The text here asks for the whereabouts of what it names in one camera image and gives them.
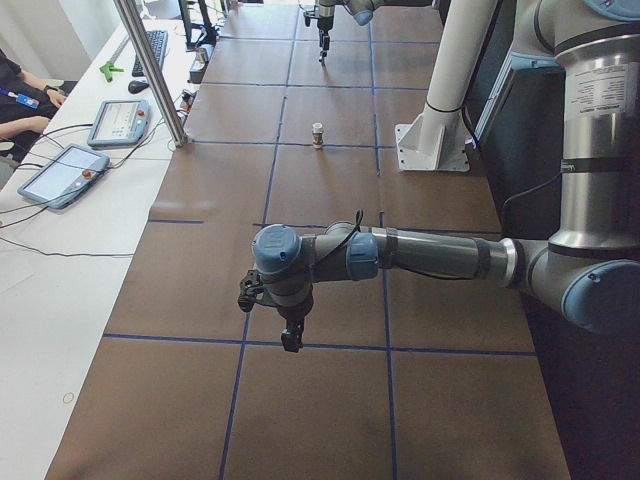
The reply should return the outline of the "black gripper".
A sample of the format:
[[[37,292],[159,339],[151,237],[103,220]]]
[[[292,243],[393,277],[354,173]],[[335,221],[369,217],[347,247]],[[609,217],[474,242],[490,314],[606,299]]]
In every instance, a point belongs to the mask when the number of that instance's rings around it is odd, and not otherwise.
[[[298,353],[304,346],[304,318],[313,308],[313,287],[309,275],[261,274],[257,269],[247,272],[240,281],[238,306],[249,313],[255,305],[275,308],[286,319],[281,342],[287,352]]]
[[[325,64],[330,48],[329,32],[334,26],[334,6],[315,5],[312,9],[303,10],[303,18],[306,27],[310,27],[313,20],[317,22],[319,29],[320,54],[318,61]]]

